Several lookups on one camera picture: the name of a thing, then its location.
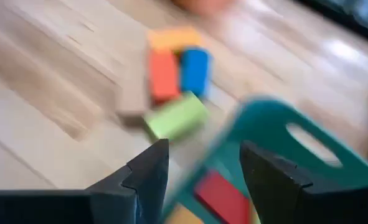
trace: bin handle hole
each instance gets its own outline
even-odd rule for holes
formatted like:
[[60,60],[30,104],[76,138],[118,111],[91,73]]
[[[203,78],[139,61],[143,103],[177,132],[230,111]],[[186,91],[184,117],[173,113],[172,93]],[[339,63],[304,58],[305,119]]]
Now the bin handle hole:
[[286,125],[286,129],[304,148],[321,159],[325,164],[335,168],[343,167],[339,158],[330,149],[302,127],[289,123]]

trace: red block in bin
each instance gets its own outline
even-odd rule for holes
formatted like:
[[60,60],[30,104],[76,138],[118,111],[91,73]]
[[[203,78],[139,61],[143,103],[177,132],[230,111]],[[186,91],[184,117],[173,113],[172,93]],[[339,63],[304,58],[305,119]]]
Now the red block in bin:
[[154,103],[163,103],[179,96],[178,61],[170,50],[151,50],[149,81]]
[[197,184],[195,193],[201,203],[224,223],[249,224],[249,199],[217,171],[211,171]]

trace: plastic bin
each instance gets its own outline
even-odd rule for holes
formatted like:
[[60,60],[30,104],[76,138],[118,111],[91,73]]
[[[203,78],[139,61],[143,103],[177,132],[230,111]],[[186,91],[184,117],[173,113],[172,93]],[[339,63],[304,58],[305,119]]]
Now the plastic bin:
[[[184,185],[167,202],[162,223],[177,203],[188,208],[204,223],[220,223],[194,197],[194,187],[209,169],[218,170],[229,182],[248,196],[239,163],[239,145],[243,140],[251,140],[258,146],[278,153],[299,166],[326,178],[334,179],[348,189],[368,186],[368,162],[294,108],[270,98],[258,97],[245,103],[237,115],[230,129],[217,138],[218,140],[212,146],[206,159],[193,170]],[[329,166],[304,148],[287,131],[287,124],[297,124],[312,134],[336,155],[342,167]]]

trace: yellow block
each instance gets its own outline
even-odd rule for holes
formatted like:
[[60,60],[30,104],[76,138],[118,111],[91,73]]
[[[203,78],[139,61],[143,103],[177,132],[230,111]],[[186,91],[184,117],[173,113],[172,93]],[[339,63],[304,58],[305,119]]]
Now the yellow block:
[[174,211],[167,219],[167,224],[203,224],[197,216],[195,216],[186,207],[178,204],[174,208]]
[[154,50],[182,50],[188,46],[201,46],[201,36],[193,27],[179,27],[166,30],[152,30],[148,35]]

